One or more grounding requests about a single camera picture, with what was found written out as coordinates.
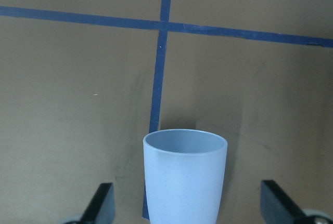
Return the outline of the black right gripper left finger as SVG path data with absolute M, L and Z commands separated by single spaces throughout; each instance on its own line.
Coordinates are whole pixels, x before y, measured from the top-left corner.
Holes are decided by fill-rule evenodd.
M 115 213 L 113 183 L 101 183 L 83 213 L 80 223 L 111 224 Z

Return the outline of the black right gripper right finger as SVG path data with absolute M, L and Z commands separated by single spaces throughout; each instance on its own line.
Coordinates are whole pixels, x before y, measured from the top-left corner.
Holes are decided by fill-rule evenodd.
M 310 223 L 300 207 L 273 180 L 261 181 L 260 211 L 267 224 Z

